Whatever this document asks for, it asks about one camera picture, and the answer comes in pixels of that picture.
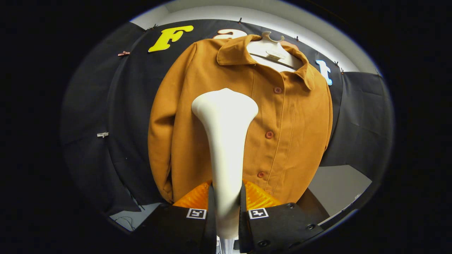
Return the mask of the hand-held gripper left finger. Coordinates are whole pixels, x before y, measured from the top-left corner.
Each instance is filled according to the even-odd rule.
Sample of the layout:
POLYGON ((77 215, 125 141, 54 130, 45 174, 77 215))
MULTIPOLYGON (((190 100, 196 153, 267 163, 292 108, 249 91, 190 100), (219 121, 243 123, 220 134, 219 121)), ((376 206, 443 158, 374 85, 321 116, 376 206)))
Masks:
POLYGON ((215 254, 214 188, 204 183, 207 209, 160 204, 132 233, 147 254, 215 254))

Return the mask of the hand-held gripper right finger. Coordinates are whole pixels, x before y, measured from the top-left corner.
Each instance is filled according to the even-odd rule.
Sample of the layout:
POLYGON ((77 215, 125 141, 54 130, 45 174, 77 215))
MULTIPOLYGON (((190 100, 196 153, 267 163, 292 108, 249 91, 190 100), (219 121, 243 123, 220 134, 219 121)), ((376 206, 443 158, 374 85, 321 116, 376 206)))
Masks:
POLYGON ((294 254, 323 233, 297 204, 279 204, 246 180, 239 201, 240 253, 294 254))

